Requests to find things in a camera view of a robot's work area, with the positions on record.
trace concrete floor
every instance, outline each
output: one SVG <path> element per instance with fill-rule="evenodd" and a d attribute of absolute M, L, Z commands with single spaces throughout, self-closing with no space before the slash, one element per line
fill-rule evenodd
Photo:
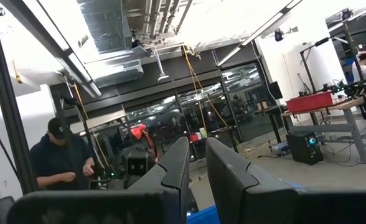
<path fill-rule="evenodd" d="M 343 123 L 343 121 L 333 121 L 333 123 Z M 359 129 L 363 130 L 362 134 L 366 135 L 365 121 L 358 119 L 357 124 Z M 330 135 L 350 136 L 350 133 L 331 133 Z M 270 154 L 268 141 L 270 140 L 272 144 L 275 143 L 276 141 L 272 140 L 273 138 L 275 138 L 274 134 L 269 133 L 242 144 L 244 148 L 251 149 L 249 153 L 245 154 L 245 157 L 269 173 L 294 184 L 306 187 L 332 187 L 339 189 L 366 188 L 366 164 L 356 163 L 359 154 L 354 145 L 347 147 L 335 156 L 332 156 L 332 149 L 334 152 L 339 152 L 348 144 L 333 143 L 329 144 L 331 147 L 323 147 L 322 151 L 326 160 L 313 166 L 295 162 L 291 156 L 277 159 L 269 157 L 257 158 L 259 155 Z M 206 167 L 190 173 L 193 180 L 190 187 L 200 210 L 215 204 L 206 173 Z"/>

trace computer tower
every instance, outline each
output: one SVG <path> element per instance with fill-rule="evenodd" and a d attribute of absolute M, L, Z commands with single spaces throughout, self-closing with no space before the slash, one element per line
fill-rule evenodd
<path fill-rule="evenodd" d="M 313 165 L 324 160 L 314 133 L 293 133 L 287 141 L 294 161 Z"/>

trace computer monitor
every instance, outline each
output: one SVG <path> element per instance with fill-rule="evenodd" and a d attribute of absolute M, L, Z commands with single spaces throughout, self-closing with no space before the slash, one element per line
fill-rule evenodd
<path fill-rule="evenodd" d="M 283 98 L 283 95 L 281 94 L 281 90 L 277 82 L 270 83 L 269 90 L 274 99 L 279 100 Z"/>

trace red container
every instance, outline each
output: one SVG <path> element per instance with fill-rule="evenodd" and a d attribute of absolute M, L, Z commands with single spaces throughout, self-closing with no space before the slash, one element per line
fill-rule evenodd
<path fill-rule="evenodd" d="M 291 113 L 315 110 L 332 106 L 331 92 L 316 93 L 310 96 L 302 96 L 287 101 L 288 111 Z"/>

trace black cable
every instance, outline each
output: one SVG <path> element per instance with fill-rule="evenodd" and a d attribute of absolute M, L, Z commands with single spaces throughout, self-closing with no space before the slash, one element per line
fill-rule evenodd
<path fill-rule="evenodd" d="M 8 152 L 7 152 L 7 150 L 6 150 L 6 147 L 4 147 L 4 144 L 3 144 L 3 142 L 2 142 L 1 137 L 0 137 L 0 145 L 1 145 L 1 147 L 2 147 L 2 149 L 3 149 L 3 152 L 5 153 L 5 155 L 6 155 L 7 159 L 8 159 L 8 161 L 9 161 L 9 163 L 10 163 L 11 168 L 13 169 L 13 171 L 14 171 L 14 173 L 15 173 L 15 175 L 16 175 L 16 177 L 17 177 L 17 179 L 18 179 L 18 178 L 19 178 L 19 176 L 18 176 L 18 174 L 17 174 L 17 170 L 16 170 L 16 168 L 15 168 L 15 167 L 14 167 L 14 165 L 13 165 L 13 161 L 11 161 L 11 158 L 10 158 L 10 156 L 9 156 L 9 153 L 8 153 Z"/>

